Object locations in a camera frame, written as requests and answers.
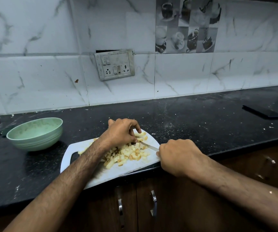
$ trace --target black countertop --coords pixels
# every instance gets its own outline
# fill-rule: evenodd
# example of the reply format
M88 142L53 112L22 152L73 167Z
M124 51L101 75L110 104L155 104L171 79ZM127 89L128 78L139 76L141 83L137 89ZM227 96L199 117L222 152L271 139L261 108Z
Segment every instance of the black countertop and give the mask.
M109 118L136 119L159 143L192 139L212 158L278 142L278 120L265 120L243 110L242 105L249 102L278 112L278 86L0 116L0 131L44 117L64 121L60 141L44 151L18 150L0 136L0 212L34 199L59 175L67 146L100 136ZM131 174L131 179L142 177L143 172L152 176L156 169L159 164ZM125 176L111 184L127 181L131 180Z

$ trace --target dirty switch plate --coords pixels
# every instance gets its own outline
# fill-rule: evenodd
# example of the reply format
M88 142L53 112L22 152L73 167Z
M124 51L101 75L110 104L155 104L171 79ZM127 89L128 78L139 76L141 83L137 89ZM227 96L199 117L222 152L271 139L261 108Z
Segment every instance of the dirty switch plate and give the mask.
M96 53L95 58L101 81L135 75L131 49Z

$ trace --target white cutting board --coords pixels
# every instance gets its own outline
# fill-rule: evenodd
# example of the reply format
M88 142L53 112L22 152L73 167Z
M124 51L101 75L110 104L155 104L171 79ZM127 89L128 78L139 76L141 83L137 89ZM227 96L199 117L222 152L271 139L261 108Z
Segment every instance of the white cutting board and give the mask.
M144 142L146 144L159 148L159 143L148 132L146 132L146 135L148 139ZM90 146L92 142L93 139L90 139L90 140L70 144L63 156L60 172L63 172L70 165L70 159L73 153L78 151L83 151L86 147ZM131 173L133 171L144 168L151 164L155 164L160 161L160 159L156 155L156 151L153 151L150 148L147 148L146 151L149 152L150 155L147 156L145 160L142 158L138 161L128 160L122 166L118 166L118 164L115 163L110 169L106 169L103 166L103 163L101 162L96 168L92 178L87 183L84 189L99 185L101 183L107 182L114 178L120 177L127 173Z

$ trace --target drawer handle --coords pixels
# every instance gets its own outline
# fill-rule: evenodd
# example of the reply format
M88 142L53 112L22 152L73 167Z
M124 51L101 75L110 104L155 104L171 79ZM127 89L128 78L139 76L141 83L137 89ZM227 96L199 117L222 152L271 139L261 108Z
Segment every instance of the drawer handle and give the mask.
M157 199L156 199L156 195L154 193L154 191L151 191L151 194L152 194L152 199L153 199L153 202L154 202L154 208L151 210L151 214L153 217L156 217L156 214L157 214Z
M260 168L259 172L255 175L261 179L269 180L274 167L276 166L275 160L269 156L265 156L265 161Z
M124 228L124 215L123 215L123 205L122 205L122 199L118 199L118 210L120 214L120 223L121 228Z

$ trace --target person's left hand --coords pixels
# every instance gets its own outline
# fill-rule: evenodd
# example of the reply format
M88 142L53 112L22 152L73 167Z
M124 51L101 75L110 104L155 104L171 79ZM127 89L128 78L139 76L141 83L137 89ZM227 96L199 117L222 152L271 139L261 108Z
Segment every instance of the person's left hand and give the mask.
M98 139L108 150L138 141L133 129L135 128L138 133L141 133L141 128L136 120L117 119L114 121L110 119L108 125L109 128Z

